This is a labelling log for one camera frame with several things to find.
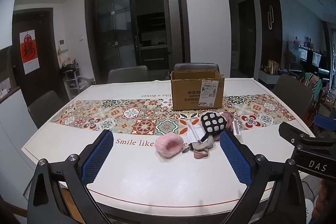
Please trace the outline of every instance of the glass panel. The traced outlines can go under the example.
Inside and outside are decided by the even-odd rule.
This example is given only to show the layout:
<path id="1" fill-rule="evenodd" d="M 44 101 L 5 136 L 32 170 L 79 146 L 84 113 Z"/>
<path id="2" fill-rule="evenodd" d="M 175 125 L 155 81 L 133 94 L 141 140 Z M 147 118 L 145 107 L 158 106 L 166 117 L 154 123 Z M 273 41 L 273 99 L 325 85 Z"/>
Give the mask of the glass panel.
<path id="1" fill-rule="evenodd" d="M 110 70 L 136 66 L 130 0 L 96 0 L 96 47 L 103 81 Z"/>

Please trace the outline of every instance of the patterned tile table runner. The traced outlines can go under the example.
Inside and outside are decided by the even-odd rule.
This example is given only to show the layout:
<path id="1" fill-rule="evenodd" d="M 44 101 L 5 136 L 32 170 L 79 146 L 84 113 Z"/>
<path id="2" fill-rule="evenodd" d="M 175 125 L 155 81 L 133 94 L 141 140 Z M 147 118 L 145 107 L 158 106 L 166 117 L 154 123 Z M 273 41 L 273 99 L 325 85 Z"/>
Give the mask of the patterned tile table runner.
<path id="1" fill-rule="evenodd" d="M 264 127 L 295 118 L 268 94 L 223 97 L 222 108 L 174 111 L 172 99 L 84 100 L 64 107 L 51 122 L 113 133 L 162 135 L 185 134 L 186 119 L 200 123 L 208 111 L 228 111 L 236 116 L 242 130 Z"/>

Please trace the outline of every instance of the cable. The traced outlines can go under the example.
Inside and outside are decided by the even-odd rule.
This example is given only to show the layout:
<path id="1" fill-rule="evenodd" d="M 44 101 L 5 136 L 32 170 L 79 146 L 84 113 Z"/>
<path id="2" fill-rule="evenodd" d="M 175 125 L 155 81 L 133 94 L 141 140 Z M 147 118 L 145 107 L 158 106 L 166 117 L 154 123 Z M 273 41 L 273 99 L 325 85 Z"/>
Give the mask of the cable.
<path id="1" fill-rule="evenodd" d="M 308 182 L 306 182 L 306 181 L 302 181 L 302 182 L 305 182 L 306 184 L 307 184 L 307 186 L 308 186 L 308 188 L 309 188 L 309 190 L 311 191 L 311 193 L 313 194 L 313 200 L 315 200 L 315 195 L 314 195 L 314 192 L 313 192 L 313 190 L 310 188 L 310 186 L 309 186 L 309 184 L 308 184 Z"/>

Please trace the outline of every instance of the pink scrunchie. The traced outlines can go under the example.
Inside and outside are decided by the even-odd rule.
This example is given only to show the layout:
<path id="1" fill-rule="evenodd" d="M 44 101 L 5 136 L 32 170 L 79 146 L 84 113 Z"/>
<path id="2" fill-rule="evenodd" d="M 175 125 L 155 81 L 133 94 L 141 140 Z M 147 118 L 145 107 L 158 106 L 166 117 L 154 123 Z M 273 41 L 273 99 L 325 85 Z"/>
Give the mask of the pink scrunchie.
<path id="1" fill-rule="evenodd" d="M 183 139 L 174 132 L 169 132 L 160 136 L 155 141 L 155 148 L 158 153 L 166 158 L 170 158 L 183 149 Z"/>

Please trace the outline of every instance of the gray chair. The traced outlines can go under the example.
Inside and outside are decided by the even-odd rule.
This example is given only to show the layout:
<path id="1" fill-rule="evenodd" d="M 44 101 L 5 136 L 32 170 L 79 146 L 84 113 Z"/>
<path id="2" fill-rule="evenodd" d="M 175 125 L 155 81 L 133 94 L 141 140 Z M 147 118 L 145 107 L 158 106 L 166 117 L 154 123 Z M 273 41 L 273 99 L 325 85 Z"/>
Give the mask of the gray chair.
<path id="1" fill-rule="evenodd" d="M 272 91 L 301 119 L 313 99 L 311 89 L 289 75 L 281 75 Z"/>
<path id="2" fill-rule="evenodd" d="M 132 83 L 148 81 L 148 70 L 146 66 L 121 68 L 110 70 L 107 83 Z"/>
<path id="3" fill-rule="evenodd" d="M 37 128 L 40 128 L 57 111 L 64 106 L 62 100 L 53 90 L 43 94 L 28 107 L 29 114 Z"/>
<path id="4" fill-rule="evenodd" d="M 214 69 L 219 72 L 219 67 L 214 63 L 177 63 L 174 70 L 203 70 Z"/>

